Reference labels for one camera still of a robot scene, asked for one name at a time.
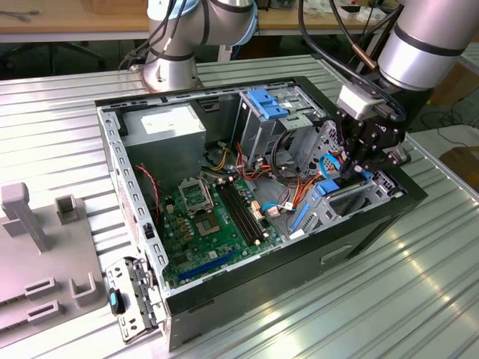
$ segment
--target gray plastic block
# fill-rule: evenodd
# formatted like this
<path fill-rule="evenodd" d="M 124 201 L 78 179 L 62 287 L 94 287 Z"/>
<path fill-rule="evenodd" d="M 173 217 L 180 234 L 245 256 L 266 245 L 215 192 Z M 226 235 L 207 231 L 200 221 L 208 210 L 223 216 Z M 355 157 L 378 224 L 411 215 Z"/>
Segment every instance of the gray plastic block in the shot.
<path fill-rule="evenodd" d="M 28 205 L 30 202 L 30 194 L 28 193 L 28 187 L 23 182 L 14 183 L 12 185 L 4 185 L 1 187 L 1 208 L 4 210 L 8 219 L 11 221 L 17 219 L 15 211 L 11 209 L 10 205 L 4 205 L 4 203 L 23 202 Z"/>
<path fill-rule="evenodd" d="M 55 198 L 55 210 L 61 224 L 68 224 L 79 220 L 76 200 L 72 195 Z"/>
<path fill-rule="evenodd" d="M 1 187 L 1 207 L 7 214 L 8 219 L 11 221 L 19 219 L 40 253 L 42 253 L 49 250 L 49 243 L 43 228 L 28 207 L 29 201 L 30 197 L 25 183 L 20 182 Z"/>
<path fill-rule="evenodd" d="M 7 203 L 17 200 L 28 208 L 23 185 L 1 192 Z M 0 348 L 105 305 L 106 290 L 85 203 L 79 198 L 75 202 L 78 220 L 67 224 L 59 221 L 53 200 L 50 206 L 30 211 L 51 248 L 41 255 L 28 232 L 12 238 L 0 225 L 0 273 L 12 273 L 0 280 Z M 20 218 L 3 217 L 0 224 L 16 219 Z"/>
<path fill-rule="evenodd" d="M 10 222 L 3 223 L 3 228 L 7 231 L 10 237 L 17 237 L 27 233 L 25 226 L 19 219 L 14 219 Z"/>
<path fill-rule="evenodd" d="M 50 277 L 25 286 L 25 296 L 28 299 L 38 299 L 54 292 L 56 289 L 55 279 L 54 277 Z"/>
<path fill-rule="evenodd" d="M 32 325 L 39 325 L 60 316 L 62 313 L 63 307 L 55 300 L 29 310 L 27 320 Z"/>
<path fill-rule="evenodd" d="M 72 278 L 68 280 L 72 298 L 79 307 L 89 305 L 98 299 L 97 285 L 95 284 L 95 278 L 91 272 L 88 273 L 88 282 L 88 288 L 86 289 L 85 287 L 81 288 L 80 286 L 77 286 Z"/>

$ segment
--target metal workbench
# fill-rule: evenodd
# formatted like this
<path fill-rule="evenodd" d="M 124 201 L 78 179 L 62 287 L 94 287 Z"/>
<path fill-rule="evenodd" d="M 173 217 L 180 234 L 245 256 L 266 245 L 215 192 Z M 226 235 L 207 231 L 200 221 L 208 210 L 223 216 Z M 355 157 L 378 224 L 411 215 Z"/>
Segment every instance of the metal workbench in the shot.
<path fill-rule="evenodd" d="M 332 99 L 340 78 L 309 56 L 202 64 L 205 85 L 305 75 Z M 106 168 L 94 99 L 144 93 L 135 73 L 0 83 L 0 182 L 33 207 L 85 199 L 102 269 L 134 254 Z M 0 358 L 479 357 L 477 195 L 410 137 L 404 170 L 429 197 L 362 255 L 168 354 L 161 335 L 125 346 L 108 306 L 0 350 Z"/>

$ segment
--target wooden desk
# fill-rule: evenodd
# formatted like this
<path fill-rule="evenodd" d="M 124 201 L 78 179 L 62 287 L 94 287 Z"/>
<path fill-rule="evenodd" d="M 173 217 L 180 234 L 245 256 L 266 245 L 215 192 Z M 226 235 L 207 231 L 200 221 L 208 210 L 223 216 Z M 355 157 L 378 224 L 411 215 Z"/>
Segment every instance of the wooden desk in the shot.
<path fill-rule="evenodd" d="M 364 23 L 358 20 L 343 19 L 351 33 L 361 33 Z M 310 34 L 340 34 L 338 21 L 332 13 L 322 13 L 320 16 L 305 14 L 305 24 Z M 260 10 L 258 18 L 260 36 L 270 35 L 297 35 L 299 32 L 298 10 Z"/>
<path fill-rule="evenodd" d="M 27 11 L 42 14 L 22 22 L 0 16 L 0 43 L 28 43 L 80 40 L 128 40 L 148 37 L 147 15 L 98 15 L 91 0 L 15 0 L 1 1 L 0 10 Z M 338 23 L 331 13 L 312 17 L 305 15 L 312 34 L 339 34 Z M 362 31 L 364 24 L 345 20 L 351 32 Z M 260 10 L 256 35 L 299 34 L 297 10 Z"/>
<path fill-rule="evenodd" d="M 80 40 L 128 40 L 148 37 L 145 15 L 98 15 L 90 0 L 0 1 L 8 11 L 42 10 L 22 22 L 0 16 L 0 43 Z"/>

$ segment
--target robotic arm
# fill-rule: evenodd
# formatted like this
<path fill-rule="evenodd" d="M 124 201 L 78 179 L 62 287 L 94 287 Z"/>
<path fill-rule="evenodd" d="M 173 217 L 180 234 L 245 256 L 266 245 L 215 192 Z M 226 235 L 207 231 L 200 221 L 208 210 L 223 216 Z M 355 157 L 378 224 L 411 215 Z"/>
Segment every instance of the robotic arm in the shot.
<path fill-rule="evenodd" d="M 178 90 L 199 85 L 196 46 L 236 46 L 251 39 L 257 6 L 254 0 L 150 0 L 148 17 L 150 52 L 144 80 L 153 91 Z"/>
<path fill-rule="evenodd" d="M 376 68 L 364 79 L 396 103 L 361 79 L 353 78 L 341 89 L 341 110 L 335 120 L 346 156 L 344 177 L 362 169 L 398 167 L 409 160 L 400 147 L 406 130 L 479 30 L 477 0 L 400 2 L 397 24 Z M 406 110 L 402 118 L 401 107 Z"/>

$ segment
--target blue cable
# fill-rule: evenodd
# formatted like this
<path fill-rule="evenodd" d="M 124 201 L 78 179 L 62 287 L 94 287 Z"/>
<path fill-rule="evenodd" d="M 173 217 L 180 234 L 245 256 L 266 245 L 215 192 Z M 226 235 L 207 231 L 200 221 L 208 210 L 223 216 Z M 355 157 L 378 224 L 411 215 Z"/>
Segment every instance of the blue cable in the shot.
<path fill-rule="evenodd" d="M 264 206 L 261 207 L 261 209 L 264 211 L 266 211 L 268 208 L 270 207 L 273 207 L 273 206 L 278 206 L 279 208 L 284 208 L 284 209 L 287 209 L 285 206 L 282 206 L 281 204 L 277 204 L 277 203 L 273 203 L 273 202 L 270 202 L 270 203 L 267 203 L 265 204 Z"/>
<path fill-rule="evenodd" d="M 278 204 L 277 203 L 273 203 L 273 202 L 269 202 L 267 204 L 265 204 L 263 207 L 261 207 L 261 209 L 264 211 L 266 211 L 268 208 L 270 207 L 273 207 L 273 206 L 277 206 Z"/>
<path fill-rule="evenodd" d="M 339 169 L 341 168 L 341 163 L 339 163 L 338 159 L 336 159 L 333 155 L 327 153 L 325 155 L 322 155 L 320 157 L 320 170 L 321 170 L 321 173 L 323 174 L 323 177 L 328 179 L 329 178 L 329 175 L 328 175 L 328 172 L 326 171 L 325 167 L 324 167 L 324 160 L 325 159 L 328 159 L 329 161 L 332 162 L 332 164 L 336 167 L 336 170 L 339 171 Z"/>
<path fill-rule="evenodd" d="M 234 52 L 234 54 L 231 56 L 231 60 L 234 60 L 235 58 L 237 58 L 238 54 L 240 53 L 240 50 L 241 49 L 241 45 L 238 45 L 236 51 Z"/>

